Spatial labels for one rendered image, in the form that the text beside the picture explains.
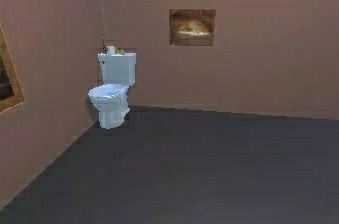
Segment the brown framed wall picture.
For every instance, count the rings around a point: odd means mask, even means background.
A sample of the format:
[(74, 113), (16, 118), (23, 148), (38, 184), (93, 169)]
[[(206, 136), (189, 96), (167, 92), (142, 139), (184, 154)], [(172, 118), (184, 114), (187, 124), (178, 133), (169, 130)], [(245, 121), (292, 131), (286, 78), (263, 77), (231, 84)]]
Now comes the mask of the brown framed wall picture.
[(169, 44), (171, 46), (212, 46), (215, 18), (215, 9), (170, 9)]

